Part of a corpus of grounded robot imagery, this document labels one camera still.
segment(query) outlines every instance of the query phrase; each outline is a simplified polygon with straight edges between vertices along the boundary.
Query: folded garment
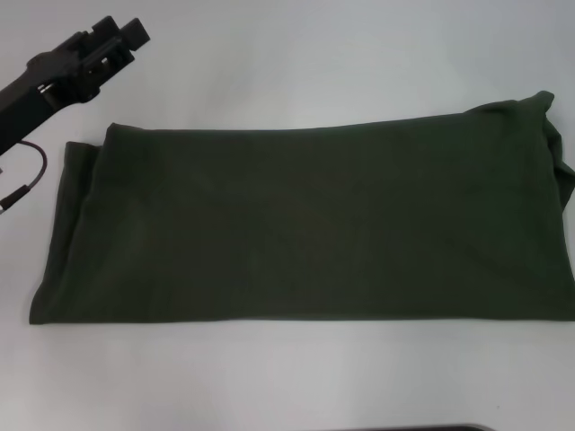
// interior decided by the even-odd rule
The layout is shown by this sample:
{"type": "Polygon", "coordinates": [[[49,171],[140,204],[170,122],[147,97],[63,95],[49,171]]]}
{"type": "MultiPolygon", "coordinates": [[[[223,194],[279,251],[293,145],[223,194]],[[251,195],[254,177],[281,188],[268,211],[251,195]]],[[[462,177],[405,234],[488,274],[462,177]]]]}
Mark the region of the folded garment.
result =
{"type": "Polygon", "coordinates": [[[69,143],[30,322],[573,321],[552,100],[69,143]]]}

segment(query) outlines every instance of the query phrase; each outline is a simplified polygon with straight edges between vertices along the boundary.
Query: tabletop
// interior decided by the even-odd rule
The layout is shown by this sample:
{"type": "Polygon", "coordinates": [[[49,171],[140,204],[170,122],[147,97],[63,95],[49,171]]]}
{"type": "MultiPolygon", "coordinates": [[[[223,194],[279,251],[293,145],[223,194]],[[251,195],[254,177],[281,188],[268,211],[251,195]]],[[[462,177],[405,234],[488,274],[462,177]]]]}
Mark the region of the tabletop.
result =
{"type": "MultiPolygon", "coordinates": [[[[85,105],[28,140],[49,167],[0,216],[0,428],[327,430],[481,424],[572,430],[573,323],[27,323],[48,254],[66,141],[142,128],[312,128],[556,95],[575,166],[575,4],[561,1],[9,0],[0,87],[105,15],[152,40],[85,105]]],[[[40,158],[0,157],[0,196],[40,158]]],[[[575,204],[565,212],[575,245],[575,204]]]]}

